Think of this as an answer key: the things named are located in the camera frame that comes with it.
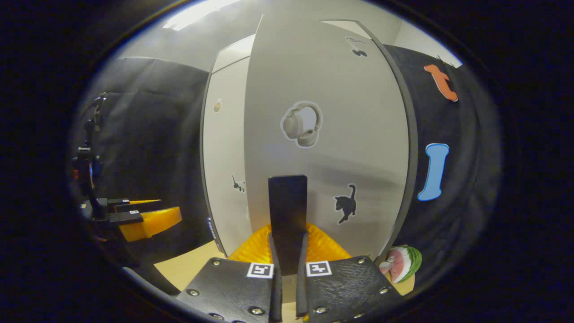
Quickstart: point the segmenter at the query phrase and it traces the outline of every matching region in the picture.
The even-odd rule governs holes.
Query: cat sticker
[[[354,217],[357,211],[357,201],[355,200],[356,186],[354,184],[349,184],[351,189],[351,196],[337,196],[333,197],[335,200],[335,211],[341,211],[343,217],[339,220],[339,224],[343,224],[345,221],[349,220],[349,216]]]
[[[360,43],[366,44],[364,41],[358,40],[358,39],[355,39],[355,38],[349,37],[349,36],[345,36],[345,40],[351,46],[351,52],[353,52],[353,54],[355,54],[359,57],[361,57],[361,56],[367,57],[367,53],[365,53],[364,51],[361,51],[359,48],[357,48],[357,46],[355,46],[355,44],[360,44]]]
[[[235,181],[235,177],[233,175],[231,175],[231,179],[233,180],[233,188],[240,191],[240,192],[245,193],[245,181],[242,180],[239,183],[237,183]]]

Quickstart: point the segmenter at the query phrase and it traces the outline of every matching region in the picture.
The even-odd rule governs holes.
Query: small sticker
[[[419,201],[430,201],[440,196],[440,182],[443,180],[444,164],[450,151],[447,144],[428,144],[426,155],[429,156],[429,168],[426,173],[425,187],[417,195]]]
[[[223,248],[221,247],[221,245],[219,245],[219,240],[217,240],[217,238],[215,237],[214,227],[211,225],[211,218],[207,218],[207,226],[210,227],[211,236],[214,238],[215,245],[217,246],[217,249],[219,250],[219,252],[225,253],[225,252],[223,252]]]
[[[353,183],[347,185],[351,189],[351,196],[335,196],[335,211],[341,211],[343,217],[339,220],[338,224],[343,224],[349,220],[349,216],[354,217],[357,211],[357,201],[355,200],[356,186]]]
[[[273,264],[251,263],[247,277],[271,279],[273,278]]]
[[[447,99],[452,102],[456,102],[459,100],[459,96],[456,95],[456,92],[451,90],[448,86],[447,81],[451,79],[448,78],[448,75],[441,72],[440,69],[434,65],[427,65],[425,66],[425,71],[429,72],[432,75],[432,78],[435,80],[436,87],[439,88],[439,92]]]
[[[315,115],[315,124],[310,122]],[[311,101],[298,101],[283,115],[281,132],[287,140],[294,141],[302,149],[313,148],[319,140],[319,130],[324,117],[319,105]]]
[[[214,104],[214,113],[217,113],[221,110],[221,98],[217,99]]]
[[[355,44],[360,44],[360,43],[366,44],[364,41],[359,40],[359,39],[355,39],[355,38],[349,37],[349,36],[346,36],[345,40],[351,46],[351,52],[353,52],[353,54],[355,54],[357,56],[368,57],[367,53],[365,53],[364,51],[361,51],[359,48],[357,48],[357,46],[355,46]]]
[[[307,277],[332,275],[328,261],[307,263]]]
[[[233,188],[245,193],[245,180],[240,180],[239,183],[235,181],[235,176],[231,175],[231,179],[233,180]]]

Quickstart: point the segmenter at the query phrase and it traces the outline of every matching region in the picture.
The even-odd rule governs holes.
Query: white door
[[[323,116],[311,147],[282,129],[300,101],[315,103]],[[299,115],[305,130],[313,128],[311,108]],[[409,138],[397,82],[371,39],[319,21],[263,16],[247,74],[244,131],[253,231],[270,223],[268,177],[304,174],[307,221],[352,256],[377,256],[401,205]],[[345,196],[337,210],[335,197]]]

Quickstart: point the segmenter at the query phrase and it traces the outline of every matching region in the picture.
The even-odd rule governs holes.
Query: watermelon slice
[[[394,257],[390,268],[391,281],[394,284],[409,279],[421,267],[422,255],[413,247],[392,247],[388,256]]]

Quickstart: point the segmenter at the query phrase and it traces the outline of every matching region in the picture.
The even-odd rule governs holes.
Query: black fabric backdrop
[[[496,107],[467,68],[457,69],[406,48],[391,45],[385,48],[405,78],[417,121],[418,166],[414,194],[394,242],[394,245],[411,245],[422,253],[415,291],[409,296],[413,297],[452,268],[490,218],[501,175],[501,131],[497,127],[498,117],[491,113],[481,120],[485,125],[491,123],[490,129],[486,129],[490,137],[481,138],[484,129],[478,111],[494,111]],[[457,102],[447,100],[439,91],[433,76],[424,70],[429,64],[449,76],[448,84],[459,97]],[[425,148],[431,143],[449,146],[440,186],[442,193],[436,199],[419,201],[417,195],[425,186],[429,166]],[[483,182],[477,186],[479,167]],[[482,197],[484,192],[491,197]],[[468,203],[473,194],[481,196],[478,204]]]
[[[93,149],[102,162],[97,197],[162,199],[182,221],[150,239],[127,244],[142,265],[173,258],[212,240],[201,185],[199,126],[208,72],[170,61],[126,57],[109,62],[80,103],[70,154],[85,139],[90,103],[106,92]],[[71,186],[78,201],[77,185]]]

